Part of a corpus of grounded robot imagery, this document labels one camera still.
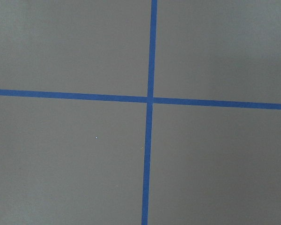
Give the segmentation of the blue tape line crosswise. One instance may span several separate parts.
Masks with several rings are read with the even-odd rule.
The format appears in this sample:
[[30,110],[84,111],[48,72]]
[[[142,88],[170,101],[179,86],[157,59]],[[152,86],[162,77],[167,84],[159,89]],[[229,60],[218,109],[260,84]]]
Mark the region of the blue tape line crosswise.
[[257,102],[201,100],[201,99],[165,98],[165,97],[164,98],[139,97],[139,96],[66,93],[66,92],[50,92],[50,91],[31,91],[31,90],[0,89],[0,96],[281,110],[281,104],[278,103],[257,103]]

